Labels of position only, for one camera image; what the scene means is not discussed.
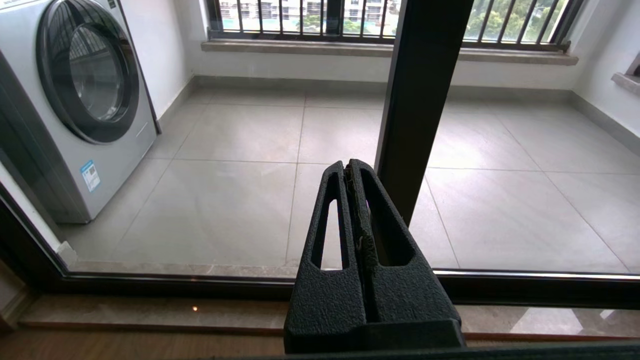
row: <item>vertical door mullion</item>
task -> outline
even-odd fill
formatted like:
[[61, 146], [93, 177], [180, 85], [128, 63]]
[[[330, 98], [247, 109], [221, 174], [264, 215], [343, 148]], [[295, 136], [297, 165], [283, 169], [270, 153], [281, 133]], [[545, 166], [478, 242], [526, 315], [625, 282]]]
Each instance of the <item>vertical door mullion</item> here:
[[407, 225], [472, 5], [473, 0], [402, 4], [375, 169]]

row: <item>textured black plastic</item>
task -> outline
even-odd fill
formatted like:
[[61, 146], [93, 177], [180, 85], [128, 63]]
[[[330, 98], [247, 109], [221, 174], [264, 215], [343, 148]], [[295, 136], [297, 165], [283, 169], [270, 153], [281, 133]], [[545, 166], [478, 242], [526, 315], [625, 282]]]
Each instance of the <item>textured black plastic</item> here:
[[[320, 270], [337, 199], [342, 270]], [[323, 174], [285, 321], [288, 354], [464, 347], [460, 316], [373, 169]]]

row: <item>marble window sill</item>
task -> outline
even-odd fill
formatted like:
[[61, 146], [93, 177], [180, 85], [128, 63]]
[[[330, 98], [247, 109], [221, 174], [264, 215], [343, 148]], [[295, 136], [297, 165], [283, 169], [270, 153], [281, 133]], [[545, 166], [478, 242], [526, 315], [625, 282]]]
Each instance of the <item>marble window sill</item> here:
[[[215, 39], [203, 42], [200, 48], [204, 52], [225, 51], [238, 53], [368, 56], [379, 58], [390, 58], [393, 53], [392, 45], [275, 40]], [[462, 49], [458, 59], [460, 61], [564, 66], [572, 66], [578, 62], [578, 58], [575, 56], [560, 53], [492, 49]]]
[[623, 89], [631, 92], [631, 94], [640, 96], [640, 77], [625, 75], [621, 72], [617, 72], [613, 74], [611, 80], [613, 80], [614, 83], [618, 84]]

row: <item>wooden floor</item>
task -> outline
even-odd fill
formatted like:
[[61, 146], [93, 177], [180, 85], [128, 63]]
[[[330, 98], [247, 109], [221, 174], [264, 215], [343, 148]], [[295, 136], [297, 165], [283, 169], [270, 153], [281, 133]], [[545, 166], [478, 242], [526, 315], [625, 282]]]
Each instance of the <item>wooden floor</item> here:
[[281, 354], [282, 338], [275, 336], [21, 329], [0, 338], [0, 360], [155, 360]]

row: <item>metal railing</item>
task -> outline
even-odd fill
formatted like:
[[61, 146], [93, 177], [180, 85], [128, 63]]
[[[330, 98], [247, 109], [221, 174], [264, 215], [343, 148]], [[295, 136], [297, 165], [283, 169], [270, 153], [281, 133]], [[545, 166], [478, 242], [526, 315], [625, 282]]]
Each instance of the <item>metal railing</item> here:
[[[566, 51], [564, 39], [582, 2], [475, 0], [463, 47]], [[207, 0], [209, 37], [393, 44], [401, 3]]]

